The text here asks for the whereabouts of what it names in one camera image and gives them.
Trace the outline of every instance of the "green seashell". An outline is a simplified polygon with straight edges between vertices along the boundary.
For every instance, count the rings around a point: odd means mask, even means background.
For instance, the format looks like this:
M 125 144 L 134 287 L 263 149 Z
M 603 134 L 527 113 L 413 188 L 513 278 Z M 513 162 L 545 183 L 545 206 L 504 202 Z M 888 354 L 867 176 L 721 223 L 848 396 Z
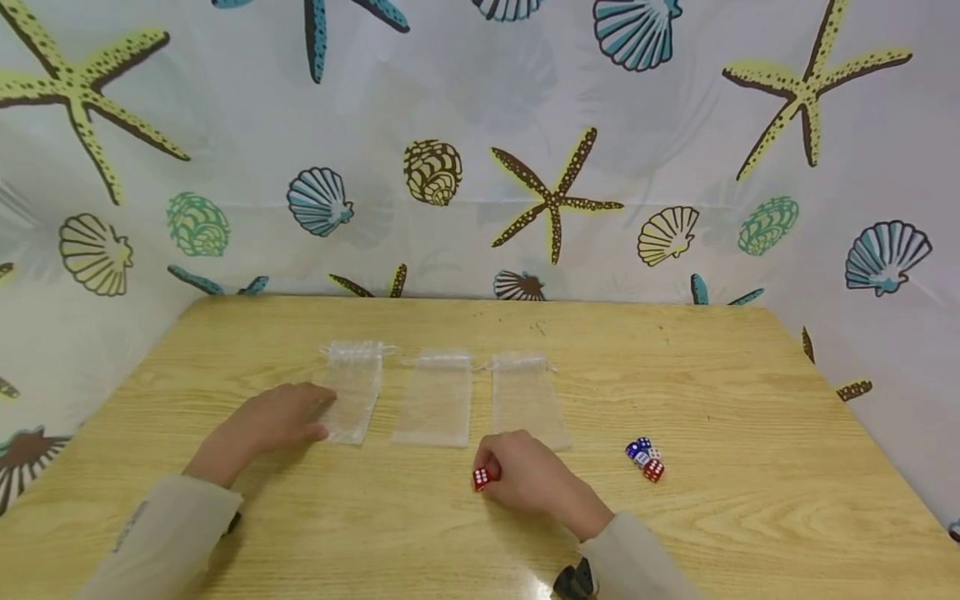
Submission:
M 792 229 L 800 217 L 800 205 L 789 196 L 771 198 L 761 204 L 740 228 L 740 250 L 761 256 Z
M 230 239 L 224 211 L 203 196 L 183 192 L 167 207 L 170 239 L 187 256 L 223 256 Z

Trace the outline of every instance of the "sleeve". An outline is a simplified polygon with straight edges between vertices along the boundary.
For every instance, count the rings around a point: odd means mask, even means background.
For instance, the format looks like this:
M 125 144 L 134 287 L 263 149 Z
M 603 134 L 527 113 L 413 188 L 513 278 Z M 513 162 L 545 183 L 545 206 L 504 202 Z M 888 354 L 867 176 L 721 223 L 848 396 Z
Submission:
M 184 475 L 163 478 L 124 525 L 76 600 L 174 600 L 196 585 L 243 498 Z
M 589 561 L 600 600 L 693 600 L 703 595 L 635 516 L 616 515 L 580 551 Z

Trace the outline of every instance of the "seashell print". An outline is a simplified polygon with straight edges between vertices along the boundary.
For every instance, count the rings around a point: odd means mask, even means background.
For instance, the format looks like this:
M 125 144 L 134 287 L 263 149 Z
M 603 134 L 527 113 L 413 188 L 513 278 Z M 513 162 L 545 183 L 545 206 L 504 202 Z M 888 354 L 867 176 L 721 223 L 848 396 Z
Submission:
M 14 268 L 11 262 L 0 264 L 0 285 L 9 282 L 13 278 Z
M 20 397 L 20 391 L 17 390 L 10 381 L 0 377 L 0 396 L 6 396 L 11 400 Z
M 167 207 L 170 239 L 187 256 L 223 256 L 230 239 L 227 216 L 216 204 L 182 192 Z
M 593 34 L 600 51 L 628 71 L 655 69 L 673 58 L 673 19 L 680 0 L 595 0 Z
M 880 221 L 864 229 L 847 253 L 847 288 L 894 294 L 931 252 L 930 240 L 911 223 Z
M 526 271 L 517 274 L 501 271 L 493 278 L 493 293 L 498 300 L 543 301 L 543 283 L 537 276 Z
M 740 250 L 762 256 L 792 229 L 800 216 L 800 205 L 789 196 L 771 198 L 751 213 L 740 228 Z
M 473 0 L 488 21 L 513 23 L 530 18 L 546 0 Z
M 133 266 L 133 248 L 127 238 L 97 217 L 79 214 L 60 226 L 60 257 L 77 283 L 97 296 L 127 293 L 127 269 Z
M 68 436 L 47 437 L 41 425 L 21 429 L 0 444 L 0 516 L 69 441 Z
M 415 200 L 447 206 L 463 175 L 460 153 L 445 142 L 425 139 L 413 142 L 403 151 L 403 177 Z
M 290 181 L 287 203 L 297 223 L 321 237 L 353 217 L 353 203 L 347 200 L 343 178 L 326 167 L 300 171 Z
M 693 226 L 700 212 L 692 206 L 671 206 L 643 224 L 636 239 L 636 253 L 649 267 L 656 267 L 673 256 L 679 258 L 690 249 Z

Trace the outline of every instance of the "right hand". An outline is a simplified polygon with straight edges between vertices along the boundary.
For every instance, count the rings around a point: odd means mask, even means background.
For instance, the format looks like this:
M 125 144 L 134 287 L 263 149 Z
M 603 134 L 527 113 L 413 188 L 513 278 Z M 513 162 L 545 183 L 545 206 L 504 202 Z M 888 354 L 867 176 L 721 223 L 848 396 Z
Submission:
M 527 431 L 485 436 L 473 468 L 490 475 L 487 497 L 507 508 L 546 513 L 580 540 L 595 538 L 613 519 L 593 489 Z

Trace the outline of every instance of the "yellow starfish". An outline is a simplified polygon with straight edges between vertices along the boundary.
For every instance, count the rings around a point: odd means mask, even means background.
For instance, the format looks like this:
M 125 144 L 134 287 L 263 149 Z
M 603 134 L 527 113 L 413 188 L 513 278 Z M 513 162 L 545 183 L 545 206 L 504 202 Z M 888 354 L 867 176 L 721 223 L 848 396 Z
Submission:
M 354 283 L 346 277 L 341 277 L 339 275 L 331 275 L 331 279 L 337 282 L 340 287 L 344 288 L 348 292 L 353 292 L 360 298 L 373 298 L 373 294 L 363 287 L 359 283 Z M 396 268 L 396 273 L 394 273 L 394 285 L 390 289 L 390 298 L 399 298 L 403 295 L 403 284 L 407 281 L 407 266 L 400 263 L 400 266 Z
M 786 104 L 774 116 L 773 121 L 747 155 L 739 173 L 736 174 L 737 180 L 750 175 L 787 122 L 797 116 L 798 112 L 804 121 L 806 162 L 811 167 L 817 166 L 820 155 L 820 106 L 818 104 L 820 97 L 850 80 L 880 69 L 904 64 L 913 58 L 909 48 L 887 48 L 864 52 L 840 66 L 826 69 L 833 42 L 843 24 L 847 4 L 848 0 L 829 1 L 817 39 L 813 42 L 810 62 L 802 76 L 798 77 L 790 67 L 784 64 L 766 60 L 738 60 L 724 68 L 723 76 L 735 84 L 760 89 L 786 100 Z
M 170 36 L 157 28 L 146 28 L 130 34 L 87 56 L 80 62 L 67 62 L 59 46 L 21 0 L 0 0 L 0 15 L 43 65 L 48 77 L 29 73 L 0 71 L 0 108 L 63 104 L 70 116 L 70 125 L 84 150 L 100 172 L 114 204 L 123 200 L 123 188 L 110 167 L 104 149 L 97 140 L 90 122 L 95 110 L 114 125 L 140 138 L 154 148 L 189 160 L 183 150 L 136 115 L 103 95 L 104 85 L 119 78 L 146 60 L 170 41 Z
M 800 340 L 804 346 L 804 354 L 810 359 L 811 363 L 816 365 L 817 361 L 813 359 L 813 340 L 810 339 L 810 334 L 806 332 L 806 327 L 800 332 Z M 856 379 L 845 386 L 837 388 L 836 393 L 840 396 L 841 400 L 849 402 L 854 398 L 861 397 L 867 392 L 870 392 L 873 388 L 874 382 L 870 379 Z
M 587 156 L 590 155 L 590 150 L 593 149 L 593 143 L 596 139 L 597 130 L 595 127 L 591 127 L 583 133 L 577 149 L 573 151 L 573 155 L 566 162 L 566 168 L 561 173 L 560 180 L 553 190 L 547 189 L 543 181 L 537 177 L 530 167 L 520 162 L 516 156 L 513 156 L 506 150 L 490 148 L 493 157 L 500 162 L 500 165 L 503 166 L 507 173 L 514 176 L 520 185 L 526 187 L 543 199 L 541 204 L 537 204 L 533 208 L 520 213 L 520 216 L 516 217 L 516 219 L 503 230 L 503 233 L 493 240 L 491 248 L 497 248 L 498 246 L 506 244 L 510 238 L 533 223 L 537 219 L 537 216 L 546 210 L 550 226 L 550 262 L 557 264 L 557 261 L 560 260 L 560 246 L 563 242 L 560 223 L 561 206 L 589 211 L 618 210 L 623 208 L 623 204 L 621 203 L 597 202 L 595 200 L 575 198 L 566 195 L 567 192 L 570 191 L 570 186 L 573 185 L 577 176 L 580 175 L 580 170 L 584 167 L 584 163 L 587 162 Z

